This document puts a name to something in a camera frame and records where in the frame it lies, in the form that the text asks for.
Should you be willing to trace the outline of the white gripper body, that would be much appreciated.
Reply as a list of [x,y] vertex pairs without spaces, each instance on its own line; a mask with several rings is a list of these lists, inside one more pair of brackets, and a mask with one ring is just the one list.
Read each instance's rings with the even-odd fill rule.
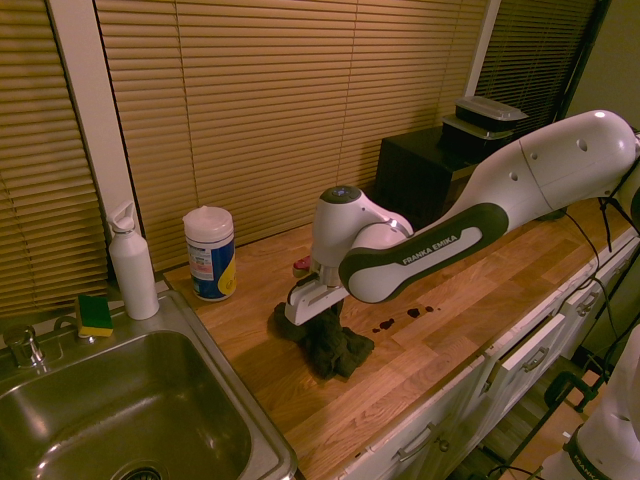
[[284,315],[295,326],[300,326],[346,298],[343,286],[328,286],[312,273],[290,290]]

